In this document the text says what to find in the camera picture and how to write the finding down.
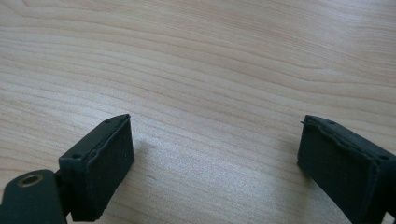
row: wooden surface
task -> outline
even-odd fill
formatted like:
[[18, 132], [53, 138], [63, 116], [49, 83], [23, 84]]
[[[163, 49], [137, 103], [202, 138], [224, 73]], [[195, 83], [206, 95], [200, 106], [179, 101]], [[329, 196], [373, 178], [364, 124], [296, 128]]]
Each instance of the wooden surface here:
[[129, 113], [96, 223], [348, 223], [296, 165], [300, 121], [396, 153], [396, 2], [1, 0], [0, 96], [1, 194]]

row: light wood tabletop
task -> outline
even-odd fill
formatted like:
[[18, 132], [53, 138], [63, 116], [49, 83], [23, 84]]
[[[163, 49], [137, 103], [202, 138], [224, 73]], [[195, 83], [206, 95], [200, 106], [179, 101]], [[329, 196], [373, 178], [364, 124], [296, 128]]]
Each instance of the light wood tabletop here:
[[128, 113], [95, 223], [349, 223], [296, 164], [300, 121], [396, 153], [396, 2], [1, 0], [0, 96], [0, 194]]

